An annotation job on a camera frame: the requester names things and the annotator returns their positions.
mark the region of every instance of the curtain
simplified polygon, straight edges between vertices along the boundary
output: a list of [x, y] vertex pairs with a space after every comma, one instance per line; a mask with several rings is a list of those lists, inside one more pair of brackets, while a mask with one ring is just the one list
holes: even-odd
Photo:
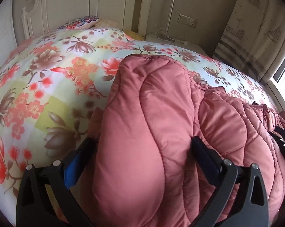
[[282, 0], [237, 0], [213, 58], [267, 82], [285, 58]]

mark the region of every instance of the floral bedsheet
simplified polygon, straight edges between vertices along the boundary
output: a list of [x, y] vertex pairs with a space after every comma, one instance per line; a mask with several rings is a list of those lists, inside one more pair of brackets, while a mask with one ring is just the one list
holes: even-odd
[[47, 166], [80, 145], [93, 110], [106, 106], [120, 61], [134, 53], [170, 56], [196, 82], [274, 108], [245, 74], [179, 47], [135, 41], [117, 29], [62, 29], [26, 40], [0, 69], [0, 209], [12, 224], [26, 165]]

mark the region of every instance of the patterned pillow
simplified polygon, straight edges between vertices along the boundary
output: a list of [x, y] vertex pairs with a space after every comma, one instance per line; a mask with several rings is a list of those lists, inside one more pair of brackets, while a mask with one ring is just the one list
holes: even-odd
[[61, 26], [59, 29], [89, 29], [98, 22], [98, 17], [96, 16], [86, 16], [80, 19], [74, 19], [71, 22]]

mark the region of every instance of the white headboard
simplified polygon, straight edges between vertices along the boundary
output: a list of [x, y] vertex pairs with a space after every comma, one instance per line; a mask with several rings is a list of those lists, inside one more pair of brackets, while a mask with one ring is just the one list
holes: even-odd
[[[122, 30], [131, 30], [136, 0], [35, 0], [29, 12], [23, 8], [25, 38], [53, 31], [73, 19], [95, 15], [117, 22]], [[138, 34], [146, 35], [151, 0], [142, 0]]]

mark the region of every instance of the pink quilted jacket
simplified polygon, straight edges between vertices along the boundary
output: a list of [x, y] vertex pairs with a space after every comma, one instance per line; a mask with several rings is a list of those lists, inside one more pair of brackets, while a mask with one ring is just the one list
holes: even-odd
[[272, 220], [285, 193], [285, 161], [268, 134], [276, 125], [285, 120], [266, 105], [198, 85], [172, 58], [130, 55], [111, 89], [83, 208], [103, 227], [188, 226], [214, 191], [189, 153], [198, 135], [236, 165], [259, 164]]

